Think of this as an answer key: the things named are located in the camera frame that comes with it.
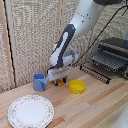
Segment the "yellow bowl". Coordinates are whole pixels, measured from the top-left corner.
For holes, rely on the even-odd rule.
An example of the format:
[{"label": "yellow bowl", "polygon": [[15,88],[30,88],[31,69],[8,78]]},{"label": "yellow bowl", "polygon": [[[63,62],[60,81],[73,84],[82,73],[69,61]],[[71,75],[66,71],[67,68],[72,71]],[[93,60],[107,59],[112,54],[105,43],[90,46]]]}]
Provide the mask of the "yellow bowl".
[{"label": "yellow bowl", "polygon": [[83,93],[85,88],[86,88],[86,84],[81,80],[69,81],[69,89],[73,93],[76,93],[76,94]]}]

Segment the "white plate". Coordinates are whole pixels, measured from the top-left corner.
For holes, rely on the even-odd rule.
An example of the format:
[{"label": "white plate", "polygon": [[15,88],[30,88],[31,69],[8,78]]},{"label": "white plate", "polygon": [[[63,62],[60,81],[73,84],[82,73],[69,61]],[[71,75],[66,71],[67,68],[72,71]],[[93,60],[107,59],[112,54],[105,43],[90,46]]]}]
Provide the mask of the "white plate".
[{"label": "white plate", "polygon": [[53,116],[51,102],[38,95],[21,97],[8,110],[8,120],[14,128],[45,128]]}]

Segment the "decorative plate border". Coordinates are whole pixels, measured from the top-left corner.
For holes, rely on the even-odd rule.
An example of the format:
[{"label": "decorative plate border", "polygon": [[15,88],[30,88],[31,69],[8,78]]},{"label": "decorative plate border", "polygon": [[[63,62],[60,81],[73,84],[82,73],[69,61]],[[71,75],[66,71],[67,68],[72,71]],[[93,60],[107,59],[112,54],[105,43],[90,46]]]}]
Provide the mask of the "decorative plate border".
[{"label": "decorative plate border", "polygon": [[[15,113],[16,113],[16,109],[19,105],[21,105],[24,102],[31,101],[31,100],[39,101],[44,106],[46,106],[47,115],[46,115],[45,120],[43,120],[39,124],[36,124],[33,126],[30,126],[30,125],[26,126],[25,124],[20,123],[16,119]],[[53,117],[54,117],[53,105],[51,104],[51,102],[48,99],[46,99],[42,96],[39,96],[39,95],[26,95],[26,96],[20,97],[16,101],[14,101],[8,109],[8,120],[9,120],[9,123],[14,128],[45,128],[53,120]]]}]

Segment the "blue mug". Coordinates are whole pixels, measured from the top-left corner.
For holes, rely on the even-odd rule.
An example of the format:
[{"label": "blue mug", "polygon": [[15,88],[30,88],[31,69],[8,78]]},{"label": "blue mug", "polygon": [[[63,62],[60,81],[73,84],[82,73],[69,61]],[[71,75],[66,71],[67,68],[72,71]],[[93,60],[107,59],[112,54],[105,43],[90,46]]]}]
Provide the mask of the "blue mug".
[{"label": "blue mug", "polygon": [[48,82],[44,74],[37,73],[33,75],[33,85],[36,91],[44,91]]}]

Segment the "plate rim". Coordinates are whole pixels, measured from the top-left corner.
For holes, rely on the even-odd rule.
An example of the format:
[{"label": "plate rim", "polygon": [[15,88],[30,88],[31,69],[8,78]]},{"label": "plate rim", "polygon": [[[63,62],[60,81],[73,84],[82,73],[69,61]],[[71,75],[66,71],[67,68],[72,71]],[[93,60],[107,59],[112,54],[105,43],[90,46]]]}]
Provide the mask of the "plate rim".
[{"label": "plate rim", "polygon": [[[26,96],[38,96],[38,97],[42,97],[42,98],[48,100],[47,98],[45,98],[45,97],[43,97],[43,96],[40,96],[40,95],[26,95]],[[11,110],[12,105],[13,105],[16,101],[18,101],[19,99],[21,99],[21,98],[23,98],[23,97],[26,97],[26,96],[19,97],[17,100],[13,101],[12,104],[10,105],[9,109],[8,109],[8,114],[7,114],[7,116],[8,116],[8,121],[9,121],[9,123],[10,123],[14,128],[18,128],[18,127],[14,126],[13,123],[12,123],[12,121],[10,121],[9,112],[10,112],[10,110]],[[54,118],[54,107],[53,107],[53,104],[52,104],[52,103],[51,103],[51,106],[52,106],[52,109],[53,109],[53,116],[52,116],[51,120],[49,121],[49,123],[48,123],[47,125],[41,127],[41,128],[47,127],[47,126],[52,122],[52,120],[53,120],[53,118]]]}]

